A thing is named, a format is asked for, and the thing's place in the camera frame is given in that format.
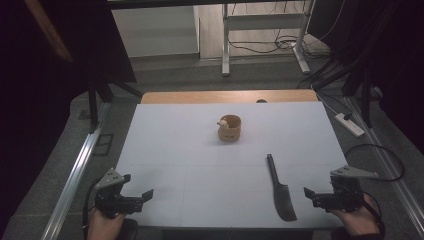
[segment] brown cup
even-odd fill
[[[218,122],[218,136],[224,142],[236,142],[240,138],[241,119],[236,115],[225,115]]]

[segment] knife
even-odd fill
[[[291,202],[289,187],[278,181],[277,171],[275,170],[272,155],[268,154],[266,159],[271,172],[272,184],[274,185],[274,203],[277,213],[284,221],[295,221],[297,220],[297,217]]]

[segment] desk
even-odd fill
[[[242,118],[236,143],[216,136],[226,113]],[[289,185],[297,221],[275,211],[266,153]],[[132,175],[122,195],[155,189],[143,212],[128,216],[143,226],[316,229],[340,222],[313,208],[303,187],[332,191],[330,170],[345,164],[313,91],[180,92],[144,95],[116,169]]]

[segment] white power strip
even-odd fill
[[[365,132],[358,125],[352,122],[350,119],[344,120],[344,114],[339,113],[335,117],[339,123],[341,123],[345,128],[347,128],[353,135],[356,137],[362,136]]]

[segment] metal frame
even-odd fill
[[[88,159],[90,158],[91,152],[96,145],[100,132],[102,131],[103,123],[106,119],[109,107],[110,103],[103,103],[100,107],[98,127],[94,133],[87,136],[41,239],[57,239],[65,221],[66,214],[68,213],[72,200],[74,199],[75,193],[78,189],[78,185],[84,173]]]
[[[364,129],[366,133],[365,135],[369,139],[370,143],[381,146],[381,142],[378,139],[376,133],[372,129],[368,128],[364,121],[361,121],[360,109],[359,106],[356,104],[354,97],[345,97],[344,100],[348,107],[352,109],[353,116],[357,120],[358,124],[361,125],[360,127]],[[399,176],[397,168],[393,165],[394,161],[392,161],[391,159],[393,158],[393,156],[387,154],[387,152],[382,149],[375,149],[374,153],[378,159],[380,166],[388,177],[395,178],[396,176]],[[393,182],[392,186],[399,200],[402,202],[403,207],[411,218],[412,223],[415,225],[421,238],[424,239],[423,208],[418,203],[417,199],[415,198],[409,187],[406,185],[405,181],[403,181],[403,179]]]
[[[299,29],[299,35],[295,44],[291,44],[293,53],[299,63],[303,74],[311,71],[303,57],[302,43],[308,27],[309,18],[315,0],[311,0],[304,13],[272,14],[272,15],[249,15],[228,16],[228,4],[222,5],[224,23],[224,46],[222,50],[222,76],[230,75],[230,43],[228,35],[230,31],[260,30],[260,29]]]

